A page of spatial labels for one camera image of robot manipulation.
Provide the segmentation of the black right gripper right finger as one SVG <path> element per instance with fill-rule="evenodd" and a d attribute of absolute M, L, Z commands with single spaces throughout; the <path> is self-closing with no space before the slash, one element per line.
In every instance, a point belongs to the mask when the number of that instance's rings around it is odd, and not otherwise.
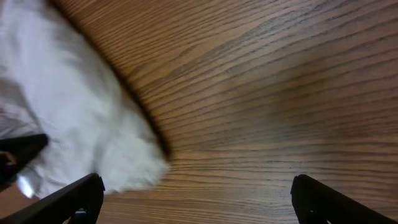
<path fill-rule="evenodd" d="M 290 194 L 300 224 L 397 224 L 304 174 L 294 177 Z"/>

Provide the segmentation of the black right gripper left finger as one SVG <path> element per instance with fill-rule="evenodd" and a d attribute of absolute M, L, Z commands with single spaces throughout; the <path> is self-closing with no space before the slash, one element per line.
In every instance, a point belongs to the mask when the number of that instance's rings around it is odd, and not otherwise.
<path fill-rule="evenodd" d="M 1 224 L 95 224 L 104 199 L 102 178 L 95 173 L 1 219 Z"/>

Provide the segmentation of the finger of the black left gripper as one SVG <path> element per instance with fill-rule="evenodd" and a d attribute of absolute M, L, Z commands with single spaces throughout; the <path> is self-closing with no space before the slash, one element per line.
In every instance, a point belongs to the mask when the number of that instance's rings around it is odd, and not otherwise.
<path fill-rule="evenodd" d="M 1 140 L 1 187 L 16 181 L 16 175 L 48 144 L 46 134 Z"/>

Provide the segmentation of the beige khaki shorts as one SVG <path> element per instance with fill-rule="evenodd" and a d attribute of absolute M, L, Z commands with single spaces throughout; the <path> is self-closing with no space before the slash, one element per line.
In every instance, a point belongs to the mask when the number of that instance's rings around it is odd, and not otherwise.
<path fill-rule="evenodd" d="M 22 103 L 15 122 L 49 140 L 17 175 L 26 197 L 44 198 L 90 173 L 109 194 L 161 181 L 169 165 L 148 120 L 47 1 L 1 2 L 1 63 Z"/>

